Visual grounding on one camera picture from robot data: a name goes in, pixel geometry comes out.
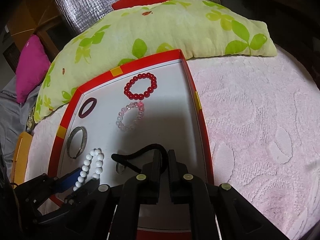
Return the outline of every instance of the silver bolt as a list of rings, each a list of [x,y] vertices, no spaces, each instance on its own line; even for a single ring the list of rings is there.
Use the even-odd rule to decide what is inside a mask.
[[[107,185],[107,184],[102,184],[102,185],[100,185],[99,187],[98,187],[98,190],[100,191],[100,192],[105,192],[105,191],[107,191],[109,189],[109,186]]]
[[[147,178],[147,176],[144,175],[144,174],[138,174],[138,175],[136,176],[136,179],[137,179],[137,180],[145,180],[146,178]]]
[[[193,175],[192,174],[189,174],[189,173],[186,173],[183,175],[183,178],[185,180],[192,180],[193,179]]]
[[[222,187],[224,190],[229,190],[229,189],[232,188],[229,183],[222,183],[222,184],[221,184],[221,187]]]

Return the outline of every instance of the silver bangle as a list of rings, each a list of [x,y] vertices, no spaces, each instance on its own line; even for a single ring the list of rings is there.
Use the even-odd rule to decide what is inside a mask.
[[[76,135],[77,132],[79,132],[80,130],[82,130],[82,142],[81,142],[81,145],[80,145],[80,148],[79,148],[79,151],[78,153],[76,154],[76,156],[74,157],[71,157],[70,156],[70,145],[71,145],[71,141],[73,139],[73,137]],[[70,133],[69,137],[68,137],[68,140],[67,140],[67,155],[69,158],[71,159],[76,159],[79,157],[79,155],[84,151],[84,148],[85,148],[85,145],[87,144],[87,138],[88,138],[88,134],[87,134],[87,130],[85,129],[85,127],[83,126],[78,126],[76,128],[74,128],[72,130],[72,132]]]

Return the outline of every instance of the red beaded bracelet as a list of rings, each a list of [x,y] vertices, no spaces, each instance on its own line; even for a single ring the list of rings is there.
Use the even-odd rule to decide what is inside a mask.
[[[138,81],[138,79],[142,78],[148,78],[151,80],[151,86],[148,87],[147,91],[145,91],[143,94],[133,94],[130,92],[130,87]],[[150,94],[157,88],[157,78],[155,75],[148,73],[142,73],[138,74],[138,76],[134,76],[124,87],[124,94],[130,99],[130,100],[143,100],[144,98],[148,98]]]

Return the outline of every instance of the magenta pillow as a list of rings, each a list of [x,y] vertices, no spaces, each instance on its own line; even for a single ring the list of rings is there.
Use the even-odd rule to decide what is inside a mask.
[[[18,103],[24,103],[29,93],[42,82],[50,64],[40,39],[32,35],[21,51],[16,70]]]

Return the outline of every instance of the black cable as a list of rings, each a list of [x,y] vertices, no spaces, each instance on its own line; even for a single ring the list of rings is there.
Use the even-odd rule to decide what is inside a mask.
[[[129,169],[135,171],[136,173],[141,173],[141,169],[139,169],[137,166],[133,165],[132,163],[129,163],[127,160],[135,159],[150,150],[159,150],[160,151],[161,159],[162,159],[160,172],[164,173],[164,171],[168,167],[168,154],[167,154],[167,151],[165,150],[165,148],[162,145],[157,144],[157,143],[149,144],[146,147],[143,147],[142,149],[138,150],[137,152],[129,154],[129,155],[121,155],[121,154],[114,153],[111,155],[111,159],[113,159],[117,163],[120,163],[120,164],[128,167]]]

